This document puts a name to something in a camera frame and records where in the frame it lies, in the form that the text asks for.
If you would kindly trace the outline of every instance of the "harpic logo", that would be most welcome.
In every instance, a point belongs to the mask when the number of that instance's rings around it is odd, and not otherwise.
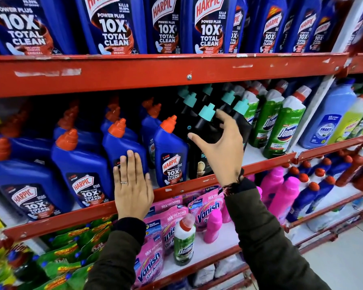
[[[315,23],[315,21],[316,21],[316,14],[313,14],[312,16],[305,19],[301,23],[300,28],[298,29],[298,33],[302,32],[304,29],[311,27]]]
[[[237,25],[241,24],[242,17],[243,17],[243,15],[242,15],[241,11],[239,11],[237,14],[235,14],[233,26],[237,26]]]
[[[284,32],[288,31],[290,27],[292,26],[293,19],[289,20],[284,27]]]
[[[320,32],[326,31],[331,26],[331,22],[328,21],[322,25],[320,25],[318,28],[316,28],[315,34],[318,34]]]
[[[38,195],[38,190],[36,187],[24,187],[23,189],[16,192],[11,199],[16,205],[21,205],[27,200],[34,198]]]
[[[222,8],[224,0],[198,0],[195,5],[195,25],[200,19]]]
[[[172,168],[173,166],[176,166],[177,164],[179,164],[180,161],[180,156],[176,155],[173,158],[170,158],[168,161],[166,161],[163,164],[163,173],[168,170],[169,168]]]
[[[119,2],[120,0],[85,0],[87,13],[89,14],[90,19],[92,19],[94,13],[108,4]]]
[[[173,13],[175,10],[176,0],[157,0],[152,7],[152,22],[153,25],[161,17]]]
[[[81,179],[78,179],[77,181],[75,181],[73,183],[72,187],[73,187],[75,193],[78,193],[82,189],[92,186],[93,183],[94,183],[94,177],[86,175],[85,177],[82,177]]]
[[[269,29],[272,29],[273,27],[278,26],[281,22],[281,19],[282,19],[281,13],[270,18],[265,24],[264,33],[266,33]]]

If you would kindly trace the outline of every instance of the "blue bottle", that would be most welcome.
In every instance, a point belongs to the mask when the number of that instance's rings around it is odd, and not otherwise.
[[[295,222],[303,217],[306,214],[306,211],[309,209],[310,204],[317,197],[319,191],[319,185],[315,182],[311,182],[308,187],[301,191],[298,197],[295,199],[289,214],[286,216],[286,219],[289,222]]]
[[[323,181],[319,183],[320,190],[315,197],[315,199],[310,204],[308,210],[305,212],[306,214],[313,213],[319,203],[323,200],[324,197],[335,187],[335,179],[332,176],[327,176]]]
[[[101,124],[101,131],[105,135],[110,126],[112,126],[117,120],[120,119],[120,107],[116,107],[114,110],[110,110],[105,115],[104,121]],[[139,136],[133,130],[125,127],[125,133],[123,136],[125,139],[138,141]]]
[[[321,0],[295,0],[293,21],[280,47],[281,53],[304,53],[320,15]]]
[[[148,110],[148,115],[141,121],[142,144],[147,148],[150,162],[152,166],[155,165],[155,145],[153,142],[153,136],[156,130],[161,124],[161,121],[157,119],[161,110],[161,104],[157,104]]]
[[[146,54],[143,0],[76,0],[90,54]]]
[[[247,11],[248,8],[246,0],[237,0],[229,53],[239,53],[243,38],[243,28],[245,26]]]
[[[77,54],[62,0],[0,0],[0,54]]]
[[[78,132],[71,129],[61,135],[51,150],[74,199],[82,208],[114,199],[114,189],[107,160],[77,149]]]
[[[286,14],[286,0],[260,0],[255,22],[249,26],[246,52],[274,53]]]
[[[279,33],[280,47],[277,48],[277,52],[282,51],[286,38],[288,37],[290,27],[292,26],[293,19],[295,18],[295,15],[297,14],[298,8],[295,6],[296,2],[297,2],[297,0],[286,0],[286,3],[288,5],[288,11],[287,11],[287,14],[285,14],[285,22],[284,22],[284,26],[282,27],[282,32]]]
[[[128,150],[138,153],[141,158],[142,171],[146,174],[148,172],[146,148],[135,141],[123,138],[126,127],[125,122],[126,120],[121,118],[120,121],[116,121],[115,124],[110,126],[104,136],[102,146],[107,153],[109,163],[112,167],[120,166],[120,157],[127,156],[126,152]]]
[[[57,126],[53,131],[53,138],[56,141],[59,136],[66,131],[74,128],[74,121],[76,115],[74,113],[65,113],[63,118],[58,121]],[[100,153],[101,141],[98,134],[89,131],[78,130],[78,149]]]
[[[181,0],[181,52],[229,53],[237,0]]]
[[[50,169],[10,153],[10,141],[0,138],[0,191],[19,213],[39,220],[71,211],[73,200]]]
[[[303,148],[311,149],[327,144],[339,121],[356,100],[351,89],[354,81],[353,78],[346,78],[342,84],[327,92],[310,120],[307,131],[299,140]]]
[[[306,52],[318,53],[323,44],[328,42],[336,24],[336,0],[323,0],[321,13],[316,20],[316,26],[311,34],[311,39]]]
[[[155,170],[160,187],[183,182],[187,178],[188,145],[172,134],[176,116],[165,119],[155,132]]]
[[[144,0],[149,54],[180,54],[180,0]]]
[[[11,142],[11,159],[35,162],[51,167],[52,140],[20,136],[20,125],[15,120],[9,121],[0,128],[0,137]]]
[[[332,162],[330,169],[328,170],[328,175],[334,177],[335,179],[339,179],[340,175],[347,170],[352,165],[352,157],[345,156],[338,161]]]

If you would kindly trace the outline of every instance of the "light blue bottle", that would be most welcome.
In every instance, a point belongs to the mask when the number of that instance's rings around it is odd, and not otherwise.
[[[316,148],[327,144],[329,136],[356,100],[351,89],[354,82],[353,78],[345,78],[341,84],[327,92],[308,124],[307,132],[299,140],[302,147]]]

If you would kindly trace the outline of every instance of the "hand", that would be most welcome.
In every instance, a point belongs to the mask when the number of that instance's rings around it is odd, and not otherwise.
[[[143,220],[154,198],[152,183],[149,173],[144,179],[139,154],[133,154],[131,150],[128,150],[127,154],[127,159],[126,156],[120,157],[120,168],[113,168],[118,219],[133,217]]]
[[[219,109],[216,110],[215,116],[223,121],[223,124],[220,124],[223,134],[217,143],[207,143],[194,133],[189,133],[188,137],[204,153],[223,187],[238,181],[243,159],[243,139],[233,118]]]

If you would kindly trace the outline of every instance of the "black sleeve cuff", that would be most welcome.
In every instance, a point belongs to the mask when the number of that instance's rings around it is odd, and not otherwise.
[[[144,244],[146,225],[142,220],[126,217],[113,224],[115,230],[130,234],[142,246]]]

